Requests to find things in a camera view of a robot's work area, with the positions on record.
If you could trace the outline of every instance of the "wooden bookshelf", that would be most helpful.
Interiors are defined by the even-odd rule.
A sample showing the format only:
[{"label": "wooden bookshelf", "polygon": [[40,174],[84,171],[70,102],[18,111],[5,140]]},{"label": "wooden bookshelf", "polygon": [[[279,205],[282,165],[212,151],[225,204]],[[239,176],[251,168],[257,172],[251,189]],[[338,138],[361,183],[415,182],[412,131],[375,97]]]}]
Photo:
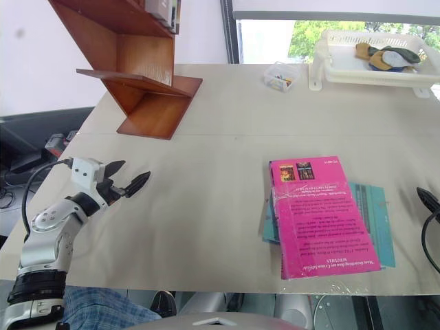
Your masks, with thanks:
[{"label": "wooden bookshelf", "polygon": [[174,76],[174,35],[143,0],[48,0],[127,118],[118,133],[171,139],[202,82]]}]

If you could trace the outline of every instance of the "table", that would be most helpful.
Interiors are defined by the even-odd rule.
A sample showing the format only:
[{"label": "table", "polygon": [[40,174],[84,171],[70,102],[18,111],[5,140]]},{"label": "table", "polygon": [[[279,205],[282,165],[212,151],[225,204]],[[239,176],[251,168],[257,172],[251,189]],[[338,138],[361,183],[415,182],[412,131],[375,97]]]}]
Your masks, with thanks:
[{"label": "table", "polygon": [[[83,228],[70,285],[211,292],[440,294],[440,275],[420,243],[428,210],[415,187],[440,195],[440,104],[411,89],[325,82],[307,88],[307,66],[288,93],[267,88],[267,65],[178,65],[203,78],[171,141],[118,135],[124,115],[108,94],[63,157],[126,160],[114,176],[148,184]],[[338,155],[352,182],[385,188],[396,268],[368,274],[280,279],[280,249],[261,240],[270,160]],[[28,208],[32,217],[74,194],[56,166]],[[428,235],[440,260],[440,245]],[[0,251],[0,278],[16,275],[24,229]]]}]

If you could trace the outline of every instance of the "pink book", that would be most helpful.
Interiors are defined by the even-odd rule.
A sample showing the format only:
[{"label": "pink book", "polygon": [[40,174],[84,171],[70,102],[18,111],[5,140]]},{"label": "pink book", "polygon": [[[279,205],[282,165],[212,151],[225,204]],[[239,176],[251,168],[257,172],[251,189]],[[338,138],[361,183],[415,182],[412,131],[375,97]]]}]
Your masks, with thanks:
[{"label": "pink book", "polygon": [[272,161],[283,278],[380,270],[337,157]]}]

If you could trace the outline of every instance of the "green foliage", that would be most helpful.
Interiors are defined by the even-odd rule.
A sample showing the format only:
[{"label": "green foliage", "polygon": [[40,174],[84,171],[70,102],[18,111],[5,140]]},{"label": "green foliage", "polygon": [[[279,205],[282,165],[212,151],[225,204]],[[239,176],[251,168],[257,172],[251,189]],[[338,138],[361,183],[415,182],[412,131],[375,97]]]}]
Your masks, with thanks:
[{"label": "green foliage", "polygon": [[289,57],[313,59],[316,42],[325,30],[364,31],[364,22],[296,21],[290,42]]},{"label": "green foliage", "polygon": [[411,24],[409,33],[419,36],[426,45],[440,51],[440,26]]},{"label": "green foliage", "polygon": [[402,23],[365,22],[365,30],[368,32],[401,33],[403,29]]}]

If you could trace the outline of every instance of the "person's leg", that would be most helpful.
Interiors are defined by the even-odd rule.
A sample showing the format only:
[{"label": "person's leg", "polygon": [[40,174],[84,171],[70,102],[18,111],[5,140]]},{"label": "person's leg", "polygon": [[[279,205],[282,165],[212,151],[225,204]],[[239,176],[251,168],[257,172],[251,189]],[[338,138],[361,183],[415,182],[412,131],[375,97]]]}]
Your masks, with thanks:
[{"label": "person's leg", "polygon": [[161,318],[110,289],[66,287],[64,300],[63,322],[71,330],[124,329]]}]

